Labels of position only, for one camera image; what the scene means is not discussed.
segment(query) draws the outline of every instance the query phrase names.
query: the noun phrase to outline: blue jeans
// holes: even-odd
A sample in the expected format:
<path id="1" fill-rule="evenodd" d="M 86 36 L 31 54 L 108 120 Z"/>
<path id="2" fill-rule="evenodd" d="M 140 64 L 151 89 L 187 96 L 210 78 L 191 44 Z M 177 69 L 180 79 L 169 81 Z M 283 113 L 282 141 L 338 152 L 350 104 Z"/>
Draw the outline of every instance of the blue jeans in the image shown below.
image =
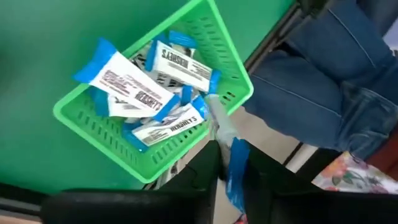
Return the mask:
<path id="1" fill-rule="evenodd" d="M 337 1 L 252 74 L 247 112 L 318 147 L 366 159 L 398 119 L 398 61 L 354 1 Z"/>

